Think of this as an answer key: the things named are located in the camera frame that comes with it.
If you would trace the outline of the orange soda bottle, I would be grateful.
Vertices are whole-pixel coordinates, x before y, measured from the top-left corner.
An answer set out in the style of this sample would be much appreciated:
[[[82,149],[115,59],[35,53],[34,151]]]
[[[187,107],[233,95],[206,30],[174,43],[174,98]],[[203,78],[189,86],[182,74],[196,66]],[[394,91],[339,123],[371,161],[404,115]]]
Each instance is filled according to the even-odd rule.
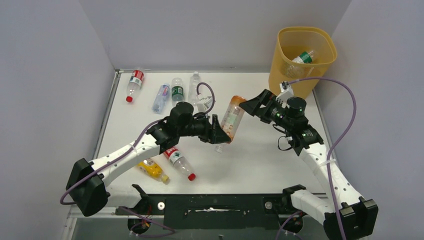
[[[226,143],[221,143],[215,147],[215,151],[222,153],[224,147],[229,145],[236,135],[238,127],[241,123],[245,111],[240,107],[240,103],[245,102],[246,99],[239,95],[234,95],[228,105],[228,108],[224,114],[224,117],[221,121],[221,128],[224,132],[230,137],[230,141]]]

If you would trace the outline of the red label bottle red cap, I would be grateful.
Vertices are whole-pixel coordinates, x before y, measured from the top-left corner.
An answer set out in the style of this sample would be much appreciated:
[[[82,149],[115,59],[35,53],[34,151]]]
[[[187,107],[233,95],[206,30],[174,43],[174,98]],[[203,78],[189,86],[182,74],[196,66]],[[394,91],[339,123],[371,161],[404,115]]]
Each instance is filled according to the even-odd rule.
[[[176,146],[165,150],[163,155],[172,167],[182,175],[186,176],[189,181],[194,181],[196,179],[197,176],[192,165]]]

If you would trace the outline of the clear unlabelled bottle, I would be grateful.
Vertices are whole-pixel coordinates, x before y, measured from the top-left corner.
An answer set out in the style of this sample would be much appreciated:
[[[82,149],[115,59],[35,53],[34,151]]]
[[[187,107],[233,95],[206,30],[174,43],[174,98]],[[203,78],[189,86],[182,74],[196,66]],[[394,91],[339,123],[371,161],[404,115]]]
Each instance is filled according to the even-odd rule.
[[[187,101],[195,105],[197,103],[197,86],[201,82],[201,77],[199,75],[198,71],[193,72],[192,76],[189,80],[189,88],[188,88],[188,95],[187,95]]]

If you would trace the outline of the clear bottle green white label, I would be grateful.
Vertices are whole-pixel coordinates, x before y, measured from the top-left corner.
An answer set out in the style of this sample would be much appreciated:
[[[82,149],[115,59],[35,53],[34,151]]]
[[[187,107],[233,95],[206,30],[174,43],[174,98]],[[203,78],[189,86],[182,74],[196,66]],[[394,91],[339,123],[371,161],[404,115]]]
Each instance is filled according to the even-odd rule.
[[[303,51],[291,61],[298,64],[313,64],[317,61],[319,54],[315,50]]]

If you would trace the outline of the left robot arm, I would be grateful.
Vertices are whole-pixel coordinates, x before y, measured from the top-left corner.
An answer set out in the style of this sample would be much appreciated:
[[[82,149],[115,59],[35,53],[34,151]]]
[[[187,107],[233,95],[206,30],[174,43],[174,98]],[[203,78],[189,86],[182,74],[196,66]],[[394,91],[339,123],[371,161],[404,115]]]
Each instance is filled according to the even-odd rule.
[[[208,144],[222,144],[230,137],[221,128],[216,114],[211,118],[193,115],[190,103],[180,102],[169,116],[150,123],[137,139],[106,156],[73,164],[66,184],[69,195],[85,217],[97,214],[104,207],[135,207],[143,197],[137,184],[117,190],[107,187],[120,175],[143,160],[156,157],[179,143],[181,137],[198,137]]]

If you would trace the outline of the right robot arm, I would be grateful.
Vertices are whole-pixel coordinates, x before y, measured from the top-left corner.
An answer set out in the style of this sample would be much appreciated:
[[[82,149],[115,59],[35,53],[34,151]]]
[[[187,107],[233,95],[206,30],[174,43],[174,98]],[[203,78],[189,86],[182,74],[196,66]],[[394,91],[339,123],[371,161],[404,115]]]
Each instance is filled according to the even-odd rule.
[[[328,201],[324,201],[304,186],[285,188],[281,207],[286,213],[299,210],[311,216],[323,226],[330,240],[358,240],[373,233],[379,211],[377,203],[366,200],[340,171],[324,140],[309,124],[303,98],[283,98],[265,89],[239,106],[262,122],[283,128],[291,148],[328,195]]]

